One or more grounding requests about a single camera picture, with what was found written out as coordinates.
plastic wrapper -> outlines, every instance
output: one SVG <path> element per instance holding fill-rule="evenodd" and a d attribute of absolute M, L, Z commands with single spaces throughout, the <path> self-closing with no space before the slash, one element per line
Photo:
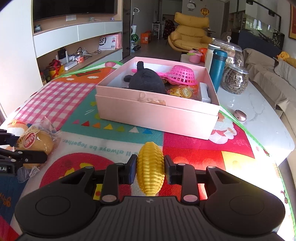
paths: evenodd
<path fill-rule="evenodd" d="M 197 100 L 198 85 L 167 85 L 166 89 L 169 95 Z"/>
<path fill-rule="evenodd" d="M 61 132 L 57 132 L 50 121 L 44 117 L 40 122 L 31 125 L 17 140 L 17 150 L 44 151 L 47 155 L 58 145 Z M 23 164 L 17 171 L 20 183 L 25 182 L 40 171 L 44 164 Z"/>

pink box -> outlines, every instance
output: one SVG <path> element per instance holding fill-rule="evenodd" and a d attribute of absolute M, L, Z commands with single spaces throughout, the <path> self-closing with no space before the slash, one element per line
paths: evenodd
<path fill-rule="evenodd" d="M 136 69 L 138 61 L 157 72 L 168 72 L 174 65 L 194 71 L 199 82 L 208 85 L 211 104 L 146 91 L 124 89 L 124 76 Z M 104 78 L 96 86 L 100 118 L 134 126 L 208 140 L 218 119 L 219 101 L 205 67 L 169 60 L 135 57 Z"/>

pink checkered pattern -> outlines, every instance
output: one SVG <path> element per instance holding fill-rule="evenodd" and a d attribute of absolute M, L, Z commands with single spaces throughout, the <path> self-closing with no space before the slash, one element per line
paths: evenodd
<path fill-rule="evenodd" d="M 34 124 L 46 116 L 59 130 L 95 85 L 51 82 L 26 103 L 15 119 Z"/>

colorful triangle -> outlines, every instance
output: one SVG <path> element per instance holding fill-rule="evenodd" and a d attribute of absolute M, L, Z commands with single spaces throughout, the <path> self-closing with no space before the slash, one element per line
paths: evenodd
<path fill-rule="evenodd" d="M 109 124 L 108 126 L 105 126 L 104 129 L 113 130 L 113 127 L 111 126 L 111 124 Z"/>
<path fill-rule="evenodd" d="M 101 128 L 101 124 L 98 122 L 98 123 L 92 125 L 92 127 L 95 127 L 95 128 Z"/>
<path fill-rule="evenodd" d="M 81 124 L 82 126 L 89 126 L 89 121 L 84 122 L 83 124 Z"/>
<path fill-rule="evenodd" d="M 124 128 L 123 128 L 123 126 L 118 127 L 118 128 L 116 129 L 116 131 L 124 132 Z"/>
<path fill-rule="evenodd" d="M 153 134 L 153 133 L 150 129 L 146 129 L 145 131 L 143 131 L 143 134 Z"/>
<path fill-rule="evenodd" d="M 94 117 L 95 117 L 97 120 L 100 120 L 100 119 L 101 119 L 99 113 L 95 114 Z"/>
<path fill-rule="evenodd" d="M 139 133 L 139 131 L 138 131 L 138 129 L 136 127 L 132 128 L 129 132 Z"/>

pink cup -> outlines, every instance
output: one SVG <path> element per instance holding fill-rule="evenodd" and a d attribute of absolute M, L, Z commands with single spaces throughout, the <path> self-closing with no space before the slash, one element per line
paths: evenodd
<path fill-rule="evenodd" d="M 189 55 L 189 61 L 191 63 L 199 64 L 200 58 L 202 57 L 202 53 L 194 50 L 190 50 L 189 53 L 195 53 L 195 55 Z"/>

